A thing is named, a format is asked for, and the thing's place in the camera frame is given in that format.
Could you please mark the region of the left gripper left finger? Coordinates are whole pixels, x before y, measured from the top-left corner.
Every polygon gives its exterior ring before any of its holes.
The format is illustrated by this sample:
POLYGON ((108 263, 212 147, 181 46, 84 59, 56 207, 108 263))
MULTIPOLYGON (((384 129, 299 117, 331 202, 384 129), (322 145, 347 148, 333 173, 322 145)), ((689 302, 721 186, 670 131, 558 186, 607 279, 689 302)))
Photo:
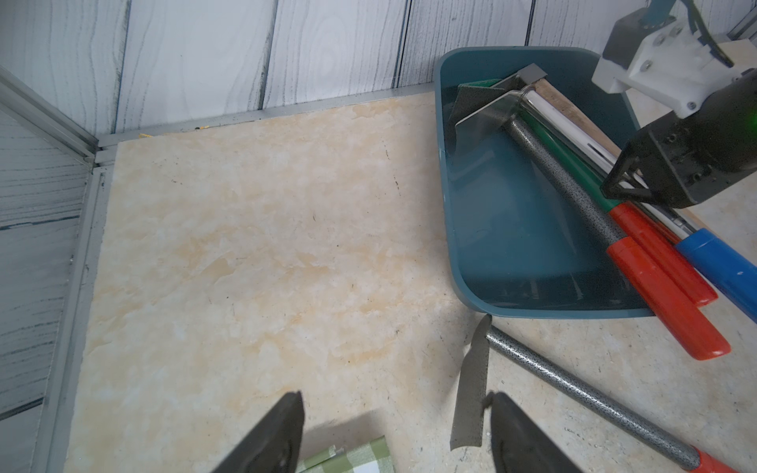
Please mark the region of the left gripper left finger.
POLYGON ((303 395, 299 391, 285 393, 213 472, 294 473, 304 424, 303 395))

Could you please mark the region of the green hoe red grip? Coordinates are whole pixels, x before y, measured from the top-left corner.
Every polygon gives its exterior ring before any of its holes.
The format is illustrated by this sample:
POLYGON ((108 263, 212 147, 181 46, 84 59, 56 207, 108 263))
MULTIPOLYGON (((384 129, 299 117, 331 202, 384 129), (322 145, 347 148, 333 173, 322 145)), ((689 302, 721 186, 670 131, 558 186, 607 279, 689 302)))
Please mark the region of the green hoe red grip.
POLYGON ((611 164, 603 157, 597 142, 557 110, 550 110, 550 104, 544 102, 532 88, 505 91, 493 88, 493 84, 483 81, 463 84, 457 89, 451 124, 455 126, 459 148, 463 147, 463 128, 473 125, 477 118, 485 117, 498 124, 503 121, 501 108, 506 101, 520 101, 536 119, 534 128, 545 135, 546 145, 554 149, 561 165, 577 179, 595 203, 604 208, 612 220, 656 260, 695 305, 704 307, 718 298, 710 283, 679 251, 682 238, 673 227, 678 225, 685 230, 683 219, 650 204, 606 198, 600 185, 615 163, 611 164))

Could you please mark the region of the grey hoe red grip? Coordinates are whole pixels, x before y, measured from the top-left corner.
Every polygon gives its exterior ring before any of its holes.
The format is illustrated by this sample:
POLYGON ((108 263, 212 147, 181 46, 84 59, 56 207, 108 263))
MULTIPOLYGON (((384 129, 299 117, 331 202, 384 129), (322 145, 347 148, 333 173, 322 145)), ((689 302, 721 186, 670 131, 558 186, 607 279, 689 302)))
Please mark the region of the grey hoe red grip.
POLYGON ((652 312, 682 348, 698 361, 731 352, 731 344, 710 323, 658 262, 605 212, 562 166, 556 149, 562 144, 539 132, 537 120, 520 106, 522 93, 479 86, 460 86, 449 124, 455 130, 455 155, 461 157, 486 137, 506 131, 570 201, 591 232, 603 243, 619 271, 629 280, 652 312))
POLYGON ((492 324, 485 315, 477 324, 464 356, 455 398, 449 448, 481 447, 484 416, 490 415, 487 390, 489 354, 495 351, 543 382, 582 404, 608 423, 640 441, 686 472, 731 472, 733 467, 617 402, 492 324))

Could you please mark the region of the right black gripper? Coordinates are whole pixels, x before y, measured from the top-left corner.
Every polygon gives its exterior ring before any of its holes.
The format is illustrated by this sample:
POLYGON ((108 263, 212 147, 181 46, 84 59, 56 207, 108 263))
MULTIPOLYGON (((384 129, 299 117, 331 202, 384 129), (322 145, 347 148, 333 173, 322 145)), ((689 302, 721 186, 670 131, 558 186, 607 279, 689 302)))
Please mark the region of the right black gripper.
POLYGON ((705 100, 699 112, 673 112, 638 131, 600 190, 609 199, 683 209, 756 171, 756 70, 705 100), (638 171, 643 187, 625 187, 638 171))

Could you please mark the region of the chrome hoe blue grip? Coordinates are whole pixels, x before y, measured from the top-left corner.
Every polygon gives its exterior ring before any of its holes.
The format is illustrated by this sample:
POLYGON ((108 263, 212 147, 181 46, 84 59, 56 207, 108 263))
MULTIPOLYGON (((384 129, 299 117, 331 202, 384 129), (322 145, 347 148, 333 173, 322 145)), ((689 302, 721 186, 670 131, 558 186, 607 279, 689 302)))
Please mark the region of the chrome hoe blue grip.
MULTIPOLYGON (((534 118, 521 103, 520 106, 528 116, 534 118)), ((671 211, 674 216, 684 220, 685 230, 678 225, 673 227, 682 238, 679 251, 710 283, 717 295, 726 296, 748 317, 756 317, 755 266, 709 230, 695 227, 683 216, 664 206, 653 206, 671 211)))

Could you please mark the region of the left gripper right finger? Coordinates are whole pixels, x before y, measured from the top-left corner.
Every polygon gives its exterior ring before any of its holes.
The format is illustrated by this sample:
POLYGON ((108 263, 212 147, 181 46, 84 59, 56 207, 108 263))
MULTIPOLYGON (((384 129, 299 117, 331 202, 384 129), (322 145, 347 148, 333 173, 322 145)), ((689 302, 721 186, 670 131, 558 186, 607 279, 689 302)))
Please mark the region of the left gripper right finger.
POLYGON ((496 472, 581 472, 506 393, 490 392, 489 408, 496 472))

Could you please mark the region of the wooden handle hoe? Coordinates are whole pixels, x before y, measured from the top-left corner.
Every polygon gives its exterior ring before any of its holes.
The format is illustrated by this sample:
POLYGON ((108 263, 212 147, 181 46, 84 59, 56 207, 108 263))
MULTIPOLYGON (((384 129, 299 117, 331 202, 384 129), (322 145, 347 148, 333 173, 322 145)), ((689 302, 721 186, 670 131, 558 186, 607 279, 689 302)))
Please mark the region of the wooden handle hoe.
POLYGON ((620 148, 573 102, 557 90, 547 79, 547 74, 532 63, 505 79, 497 80, 492 87, 505 91, 532 88, 544 102, 550 104, 569 122, 597 142, 601 154, 609 163, 614 164, 621 153, 620 148))

